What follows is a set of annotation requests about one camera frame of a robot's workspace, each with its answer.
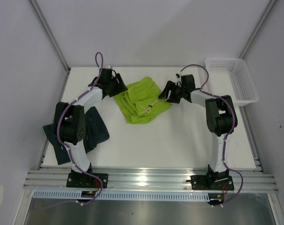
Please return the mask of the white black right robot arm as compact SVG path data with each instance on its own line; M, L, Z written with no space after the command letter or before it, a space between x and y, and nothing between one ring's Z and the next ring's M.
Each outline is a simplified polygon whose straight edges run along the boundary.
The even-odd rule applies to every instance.
M199 190L220 188L231 178L227 142L238 124L231 96L218 96L196 88L194 76L184 75L177 83L167 81L159 99L176 104L185 99L205 108L207 128L212 133L212 157L205 178L194 175L191 183Z

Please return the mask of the lime green shorts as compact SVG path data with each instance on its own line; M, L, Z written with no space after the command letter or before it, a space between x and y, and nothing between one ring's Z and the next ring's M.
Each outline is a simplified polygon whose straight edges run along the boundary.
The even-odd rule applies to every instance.
M172 107L171 103L159 98L160 94L155 81L145 77L127 85L127 90L116 95L115 101L127 123L146 124Z

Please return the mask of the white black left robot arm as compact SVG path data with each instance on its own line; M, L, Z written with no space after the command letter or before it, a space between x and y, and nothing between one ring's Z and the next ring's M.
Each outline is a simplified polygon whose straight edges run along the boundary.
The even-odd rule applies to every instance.
M100 68L99 75L82 94L69 103L57 103L54 115L56 137L72 163L68 183L76 182L87 188L97 179L84 149L86 111L106 96L111 98L126 90L120 73L111 68Z

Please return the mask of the dark navy shorts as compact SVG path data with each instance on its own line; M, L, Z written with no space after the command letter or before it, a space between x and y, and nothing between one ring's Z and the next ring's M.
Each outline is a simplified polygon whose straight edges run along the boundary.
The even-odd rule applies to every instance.
M110 138L107 127L101 118L97 108L91 107L85 113L86 132L84 136L84 149L86 153L91 152L97 147L99 143L102 143ZM58 165L70 162L69 155L65 146L61 145L56 136L56 126L49 124L43 126L43 130L46 134L47 140L54 147L55 156Z

